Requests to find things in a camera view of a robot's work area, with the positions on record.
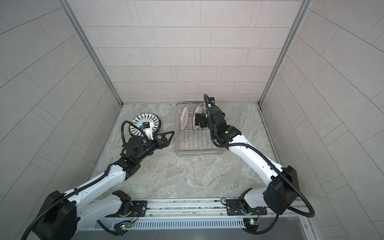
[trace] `black cable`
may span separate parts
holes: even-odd
[[[49,211],[51,210],[52,208],[54,208],[55,206],[59,205],[60,203],[64,202],[66,199],[72,197],[73,195],[76,195],[78,194],[79,192],[83,191],[84,189],[87,189],[89,188],[90,186],[93,186],[95,185],[96,183],[100,182],[103,178],[105,178],[106,176],[108,176],[108,173],[109,173],[109,170],[111,168],[111,166],[113,165],[113,163],[109,164],[107,166],[107,169],[104,171],[104,174],[99,177],[98,179],[96,179],[95,181],[93,182],[90,182],[88,183],[87,185],[85,186],[82,186],[80,187],[79,189],[65,195],[65,196],[62,196],[61,198],[59,198],[58,200],[56,200],[55,202],[53,202],[44,212],[42,212],[41,214],[39,214],[33,221],[32,223],[27,227],[27,229],[25,230],[24,234],[22,235],[22,238],[21,240],[26,240],[26,238],[28,237],[28,234],[31,232],[31,230],[36,226],[36,224],[39,222],[39,220]]]
[[[137,130],[139,130],[141,132],[141,134],[143,134],[145,140],[147,142],[149,142],[149,138],[147,137],[147,135],[145,134],[144,130],[137,127],[136,125],[134,125],[133,123],[131,123],[130,121],[124,121],[122,124],[121,124],[121,140],[122,140],[122,143],[125,144],[126,141],[125,141],[125,137],[124,137],[124,125],[126,123],[129,123],[129,125],[131,125],[132,127],[136,128]]]
[[[116,236],[123,236],[124,234],[126,234],[128,232],[128,230],[124,230],[124,231],[113,231],[113,230],[110,230],[109,228],[107,228],[103,223],[101,223],[100,220],[97,220],[96,221],[100,226],[101,228],[103,228],[107,233],[109,234],[112,234],[114,235],[115,237]]]
[[[253,235],[263,234],[263,233],[266,233],[266,232],[268,232],[269,230],[271,230],[271,229],[273,228],[273,226],[276,224],[278,218],[279,218],[279,215],[276,214],[276,217],[275,217],[275,219],[273,220],[272,224],[271,224],[269,227],[267,227],[266,229],[264,229],[264,230],[262,230],[262,231],[259,231],[259,232],[251,232],[251,231],[248,231],[247,229],[244,229],[244,228],[242,228],[242,229],[243,229],[243,231],[245,231],[246,233],[250,233],[250,234],[253,234]]]
[[[254,152],[256,152],[260,157],[262,157],[262,159],[264,159],[264,161],[272,168],[272,170],[274,170],[283,180],[284,182],[286,182],[289,187],[295,192],[297,193],[297,195],[303,200],[303,202],[305,203],[305,205],[307,206],[308,210],[310,211],[309,213],[307,212],[303,212],[303,211],[300,211],[298,209],[295,209],[293,207],[288,207],[287,209],[288,210],[291,210],[297,214],[300,214],[302,216],[305,216],[305,217],[314,217],[315,213],[314,213],[314,209],[312,207],[312,205],[310,204],[310,202],[307,200],[307,198],[295,187],[295,185],[293,185],[293,183],[286,177],[284,176],[284,174],[282,172],[280,172],[276,167],[275,165],[273,165],[273,163],[262,153],[260,152],[258,149],[256,149],[255,147],[249,145],[249,144],[246,144],[246,143],[242,143],[242,142],[237,142],[237,143],[230,143],[230,144],[223,144],[223,145],[219,145],[218,143],[215,142],[215,136],[214,136],[214,133],[213,133],[213,128],[212,128],[212,116],[210,115],[209,113],[209,108],[208,108],[208,95],[204,94],[204,102],[205,102],[205,106],[206,106],[206,113],[207,113],[207,117],[208,117],[208,122],[209,122],[209,126],[211,126],[209,129],[210,129],[210,133],[211,133],[211,140],[213,142],[213,144],[216,146],[216,147],[234,147],[234,146],[243,146],[243,147],[247,147],[251,150],[253,150]]]

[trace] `gray stone surface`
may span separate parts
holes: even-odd
[[[228,124],[237,127],[266,156],[275,159],[256,104],[219,103]],[[102,173],[109,163],[119,159],[122,149],[120,126],[142,113],[156,114],[161,122],[159,132],[174,130],[175,104],[125,104],[106,147],[94,170]],[[130,137],[125,127],[126,140]],[[238,197],[246,189],[263,187],[260,177],[240,157],[230,151],[215,156],[178,157],[173,141],[141,162],[141,168],[128,180],[106,194],[121,189],[134,199]]]

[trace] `tiled wall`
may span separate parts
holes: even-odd
[[[314,0],[262,105],[324,239],[384,239],[383,31],[382,0]]]
[[[68,2],[123,102],[258,101],[301,5]]]
[[[56,0],[0,1],[0,239],[86,180],[118,109]]]

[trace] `vent grille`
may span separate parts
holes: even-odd
[[[102,220],[106,226],[114,226],[121,220]],[[244,228],[242,218],[204,218],[204,219],[143,219],[133,224],[130,230],[194,229],[194,228]],[[103,230],[96,222],[81,231]]]

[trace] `wire dish rack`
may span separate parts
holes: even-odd
[[[200,102],[187,102],[176,104],[175,136],[173,148],[179,157],[206,156],[221,154],[225,149],[212,144],[209,128],[193,130],[193,113]],[[184,106],[188,107],[187,124],[184,130],[180,130],[180,119]]]

